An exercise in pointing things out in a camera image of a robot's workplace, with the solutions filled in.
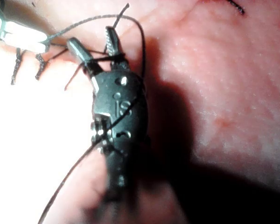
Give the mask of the left arm needle driver jaw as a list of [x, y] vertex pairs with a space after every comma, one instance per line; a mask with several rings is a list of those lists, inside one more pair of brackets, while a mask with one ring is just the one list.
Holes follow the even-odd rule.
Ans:
[[29, 42], [27, 40], [16, 40], [16, 39], [4, 39], [4, 42], [7, 45], [25, 49], [28, 51], [32, 51], [35, 53], [45, 53], [46, 52], [46, 46], [42, 43], [38, 42]]
[[42, 42], [47, 39], [47, 35], [45, 33], [16, 22], [6, 22], [4, 30], [7, 31], [8, 34], [11, 34], [12, 37], [28, 39], [33, 42]]

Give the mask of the right arm needle driver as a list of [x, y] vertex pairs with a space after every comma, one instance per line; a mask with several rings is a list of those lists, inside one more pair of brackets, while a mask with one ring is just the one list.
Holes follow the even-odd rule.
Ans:
[[91, 78], [94, 87], [92, 146], [111, 145], [127, 154], [147, 136], [147, 99], [140, 76], [128, 70], [103, 71]]

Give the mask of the right arm needle driver jaw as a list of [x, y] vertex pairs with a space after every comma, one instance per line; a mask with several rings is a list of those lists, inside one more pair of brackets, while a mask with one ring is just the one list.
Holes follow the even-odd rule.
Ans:
[[89, 50], [87, 50], [77, 38], [72, 37], [68, 39], [67, 48], [82, 65], [84, 74], [88, 74], [90, 77], [93, 77], [103, 72], [103, 69], [94, 60], [94, 57], [89, 52]]
[[111, 70], [130, 70], [129, 62], [122, 51], [121, 43], [114, 27], [105, 27], [107, 54], [111, 57]]

